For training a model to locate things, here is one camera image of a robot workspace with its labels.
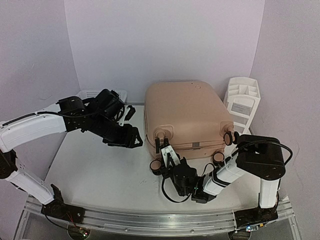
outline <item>robotic arm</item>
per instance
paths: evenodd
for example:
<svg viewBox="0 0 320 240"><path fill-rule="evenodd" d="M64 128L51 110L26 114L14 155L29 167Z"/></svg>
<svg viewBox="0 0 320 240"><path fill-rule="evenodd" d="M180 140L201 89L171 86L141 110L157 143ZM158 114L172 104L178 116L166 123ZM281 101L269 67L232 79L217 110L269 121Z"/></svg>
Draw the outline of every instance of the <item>robotic arm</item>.
<svg viewBox="0 0 320 240"><path fill-rule="evenodd" d="M132 106L126 107L115 91L104 89L95 98L67 97L42 111L0 122L0 179L38 199L46 215L69 221L68 213L75 223L80 223L84 209L64 204L60 190L28 170L13 148L46 135L78 129L102 137L108 146L140 147L143 141L138 128L124 124L135 111Z"/></svg>
<svg viewBox="0 0 320 240"><path fill-rule="evenodd" d="M290 152L286 162L284 162L282 148ZM212 172L202 176L197 175L197 170L190 167L185 158L179 160L180 157L169 145L168 139L164 140L160 149L162 156L159 168L154 169L156 166L154 161L150 167L154 174L163 176L162 192L170 201L179 203L165 193L163 183L166 178L171 178L179 196L187 196L181 202L191 197L193 201L205 204L216 198L224 188L238 178L250 173L260 178L259 204L256 208L234 213L237 228L264 224L278 218L280 179L285 175L285 165L293 154L291 149L281 144L278 139L241 135L237 139L237 146L231 156L221 164L216 164Z"/></svg>

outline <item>white basket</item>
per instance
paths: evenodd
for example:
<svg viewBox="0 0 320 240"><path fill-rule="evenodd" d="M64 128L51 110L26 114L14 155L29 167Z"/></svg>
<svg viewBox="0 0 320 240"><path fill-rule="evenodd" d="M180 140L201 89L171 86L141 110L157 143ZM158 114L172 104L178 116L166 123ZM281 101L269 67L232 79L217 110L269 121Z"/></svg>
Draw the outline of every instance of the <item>white basket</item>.
<svg viewBox="0 0 320 240"><path fill-rule="evenodd" d="M233 117L235 131L241 134L248 131L260 99L257 80L249 77L230 79L223 103Z"/></svg>
<svg viewBox="0 0 320 240"><path fill-rule="evenodd" d="M81 90L80 92L78 92L78 94L76 95L77 97L83 99L88 99L88 98L95 98L100 92L101 90ZM121 90L121 89L114 89L114 91L119 94L120 99L125 103L126 99L127 99L127 91L125 90Z"/></svg>

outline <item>suitcase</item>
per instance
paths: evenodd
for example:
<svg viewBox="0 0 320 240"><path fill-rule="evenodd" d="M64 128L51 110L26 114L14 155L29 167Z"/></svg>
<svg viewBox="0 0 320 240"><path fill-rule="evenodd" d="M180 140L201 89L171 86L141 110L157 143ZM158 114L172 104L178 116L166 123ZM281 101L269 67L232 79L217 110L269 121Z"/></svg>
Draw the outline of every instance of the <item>suitcase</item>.
<svg viewBox="0 0 320 240"><path fill-rule="evenodd" d="M214 89L203 81L151 85L145 95L144 122L146 144L155 159L160 157L156 153L156 139L163 143L168 138L181 158L214 156L215 162L221 162L225 134L234 131L227 108Z"/></svg>

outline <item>white table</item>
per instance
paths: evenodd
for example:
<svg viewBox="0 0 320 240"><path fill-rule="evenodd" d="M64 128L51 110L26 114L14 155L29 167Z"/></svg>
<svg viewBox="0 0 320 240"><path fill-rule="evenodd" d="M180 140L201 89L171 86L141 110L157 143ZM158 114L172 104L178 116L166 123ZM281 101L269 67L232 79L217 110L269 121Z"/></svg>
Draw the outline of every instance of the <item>white table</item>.
<svg viewBox="0 0 320 240"><path fill-rule="evenodd" d="M144 107L135 108L136 113L129 123L139 128L144 139ZM234 147L227 147L225 154L229 154ZM102 210L194 213L246 209L258 205L260 180L249 173L207 204L191 199L184 203L172 203L161 193L162 176L153 175L149 169L152 160L145 144L135 149L109 147L93 133L74 131L63 140L46 182L60 188L66 203ZM198 175L209 162L210 158L188 160L188 164L197 169ZM183 199L169 179L165 189L171 198Z"/></svg>

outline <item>white wall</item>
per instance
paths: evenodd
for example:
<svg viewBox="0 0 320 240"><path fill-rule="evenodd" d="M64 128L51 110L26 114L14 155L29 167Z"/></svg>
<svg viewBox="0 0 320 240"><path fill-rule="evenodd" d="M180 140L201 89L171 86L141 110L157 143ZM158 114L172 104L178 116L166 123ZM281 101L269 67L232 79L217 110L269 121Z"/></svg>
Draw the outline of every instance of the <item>white wall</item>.
<svg viewBox="0 0 320 240"><path fill-rule="evenodd" d="M264 0L65 0L81 89L120 88L143 102L158 80L199 79L222 97L249 76Z"/></svg>
<svg viewBox="0 0 320 240"><path fill-rule="evenodd" d="M69 43L64 1L0 3L0 121L10 120L76 94L80 88ZM64 134L15 150L44 178ZM27 194L0 180L0 238L13 239Z"/></svg>
<svg viewBox="0 0 320 240"><path fill-rule="evenodd" d="M320 239L320 4L266 0L252 78L261 102L256 134L279 138L295 153L283 186L305 240Z"/></svg>

